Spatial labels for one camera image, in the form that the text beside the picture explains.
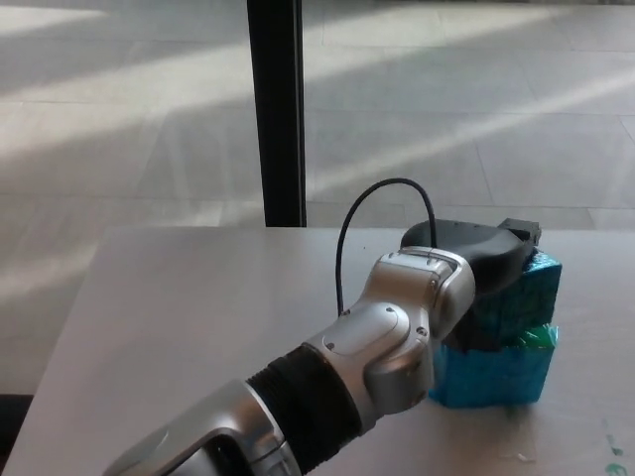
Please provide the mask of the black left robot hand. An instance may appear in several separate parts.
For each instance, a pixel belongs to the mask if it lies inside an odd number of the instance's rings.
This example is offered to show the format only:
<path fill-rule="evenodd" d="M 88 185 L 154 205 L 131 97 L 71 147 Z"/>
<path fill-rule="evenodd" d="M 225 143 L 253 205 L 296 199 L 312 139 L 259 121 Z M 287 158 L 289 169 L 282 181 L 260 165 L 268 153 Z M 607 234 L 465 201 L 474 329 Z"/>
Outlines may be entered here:
<path fill-rule="evenodd" d="M 445 343 L 461 351 L 498 351 L 520 329 L 512 306 L 542 230 L 535 221 L 499 225 L 439 219 L 437 245 L 464 258 L 475 278 L 475 299 Z"/>

